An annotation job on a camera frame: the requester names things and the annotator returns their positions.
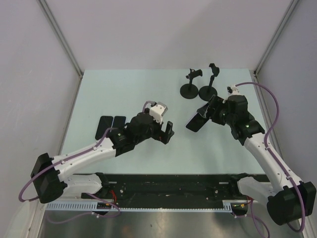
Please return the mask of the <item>black-screen blue-edged phone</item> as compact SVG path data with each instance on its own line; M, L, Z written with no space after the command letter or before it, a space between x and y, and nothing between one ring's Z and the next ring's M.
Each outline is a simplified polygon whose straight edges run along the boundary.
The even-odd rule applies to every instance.
M209 119L209 117L203 117L201 114L195 113L185 127L192 132L198 132L209 121Z

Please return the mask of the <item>black phone stand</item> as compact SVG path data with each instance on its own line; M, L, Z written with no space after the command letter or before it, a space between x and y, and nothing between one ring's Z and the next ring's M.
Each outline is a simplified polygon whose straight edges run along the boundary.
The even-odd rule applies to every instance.
M189 83L182 85L180 88L180 94L183 98L194 99L197 97L199 90L197 86L193 84L193 79L198 76L203 76L201 69L190 69L189 74L186 76L186 78L189 80Z
M209 101L213 95L217 95L217 90L212 86L214 79L218 77L220 73L219 67L217 67L214 63L210 63L209 67L211 68L212 75L210 77L210 82L208 86L203 86L199 90L199 97L203 101Z

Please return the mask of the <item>black smartphone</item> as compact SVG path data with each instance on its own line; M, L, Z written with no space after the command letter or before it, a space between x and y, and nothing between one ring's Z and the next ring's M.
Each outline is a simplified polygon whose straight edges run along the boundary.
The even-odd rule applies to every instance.
M112 126L113 116L101 116L97 127L95 139L99 140L104 135L105 131Z

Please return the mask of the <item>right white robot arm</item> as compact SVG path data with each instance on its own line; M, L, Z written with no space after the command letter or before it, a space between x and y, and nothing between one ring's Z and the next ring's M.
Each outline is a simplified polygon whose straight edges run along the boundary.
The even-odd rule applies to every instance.
M272 220L284 225L304 219L313 212L316 187L303 182L286 165L268 142L265 131L248 111L248 101L243 95L230 95L227 99L212 96L197 109L198 129L208 121L228 125L234 139L238 140L257 160L272 188L268 188L251 176L243 175L229 185L229 195L240 199L246 195L267 208Z

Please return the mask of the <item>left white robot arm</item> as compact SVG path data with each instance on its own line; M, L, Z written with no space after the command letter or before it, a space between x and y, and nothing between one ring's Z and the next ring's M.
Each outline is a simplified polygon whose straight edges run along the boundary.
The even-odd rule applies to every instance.
M162 125L163 122L156 121L149 113L138 113L124 126L108 128L105 135L90 146L69 155L40 155L31 172L37 198L43 204L57 200L70 189L66 180L78 170L102 159L111 159L132 151L147 139L167 144L174 135L173 123L168 121L165 130L162 130Z

